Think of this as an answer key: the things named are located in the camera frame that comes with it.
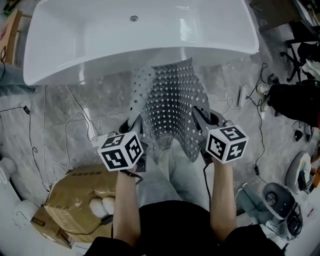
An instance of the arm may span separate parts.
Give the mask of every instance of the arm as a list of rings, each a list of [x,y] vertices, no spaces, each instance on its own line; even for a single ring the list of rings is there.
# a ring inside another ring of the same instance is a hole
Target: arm
[[[228,164],[214,162],[214,182],[210,209],[210,222],[216,237],[223,242],[237,228],[233,170]]]
[[[141,234],[136,179],[119,172],[115,191],[113,237],[134,247]]]

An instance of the orange object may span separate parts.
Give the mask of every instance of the orange object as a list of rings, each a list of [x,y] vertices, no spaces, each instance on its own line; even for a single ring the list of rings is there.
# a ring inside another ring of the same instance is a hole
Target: orange object
[[[313,186],[314,186],[315,188],[317,188],[317,187],[319,186],[319,183],[320,183],[320,174],[319,174],[319,172],[316,172],[312,184],[313,184]]]

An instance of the hand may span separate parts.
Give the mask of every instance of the hand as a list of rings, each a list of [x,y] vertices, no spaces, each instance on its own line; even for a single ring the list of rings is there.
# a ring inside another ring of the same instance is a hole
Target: hand
[[[135,165],[133,168],[131,169],[128,169],[128,172],[132,173],[132,174],[135,174],[137,171],[137,165]]]
[[[226,172],[226,170],[232,171],[232,166],[229,163],[221,163],[218,159],[212,157],[211,158],[213,164],[214,164],[214,170],[222,170]]]

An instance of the white container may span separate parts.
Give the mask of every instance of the white container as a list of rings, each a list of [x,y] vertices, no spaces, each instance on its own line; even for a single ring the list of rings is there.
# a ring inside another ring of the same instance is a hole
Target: white container
[[[258,49],[244,0],[42,0],[23,77],[27,85],[72,84],[190,57],[214,66]]]

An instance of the wall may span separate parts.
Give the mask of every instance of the wall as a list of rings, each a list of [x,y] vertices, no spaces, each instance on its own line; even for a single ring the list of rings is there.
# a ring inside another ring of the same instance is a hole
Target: wall
[[[31,224],[17,228],[12,217],[18,202],[11,185],[0,184],[0,252],[4,256],[78,256],[74,250],[42,237]]]
[[[320,243],[320,187],[314,189],[307,201],[317,208],[316,219],[306,223],[298,239],[289,244],[287,256],[309,256]]]

